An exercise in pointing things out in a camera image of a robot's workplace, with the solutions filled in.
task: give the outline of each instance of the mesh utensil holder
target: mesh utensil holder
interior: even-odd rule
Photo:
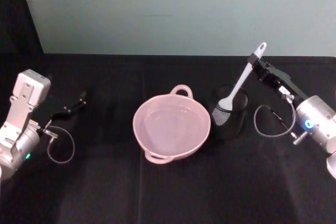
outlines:
[[[228,140],[235,138],[241,131],[246,108],[248,104],[248,95],[246,91],[240,88],[233,99],[232,110],[224,110],[218,102],[222,98],[230,95],[234,85],[224,84],[213,90],[208,112],[211,117],[211,135],[217,139]]]

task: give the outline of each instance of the pink ceramic bowl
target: pink ceramic bowl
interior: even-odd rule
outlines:
[[[188,96],[176,94],[185,90]],[[196,152],[210,132],[210,116],[193,99],[191,89],[177,85],[170,94],[158,95],[142,104],[133,118],[133,130],[145,157],[166,164]]]

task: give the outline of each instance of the black table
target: black table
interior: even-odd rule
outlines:
[[[336,108],[336,58],[265,58],[307,95],[317,94]],[[255,132],[253,112],[260,104],[284,114],[289,109],[254,74],[244,84],[250,100],[239,137],[227,142],[210,137],[194,155],[167,165],[144,158],[132,131],[133,115],[144,101],[184,83],[206,105],[213,88],[236,82],[246,59],[2,55],[1,122],[17,74],[28,68],[52,75],[49,96],[34,120],[45,122],[82,90],[88,105],[57,123],[76,141],[74,159],[52,163],[42,139],[3,184],[0,222],[336,223],[336,180],[327,171],[327,154],[312,139],[294,146],[289,136],[270,140]],[[269,132],[283,130],[271,115],[264,120]]]

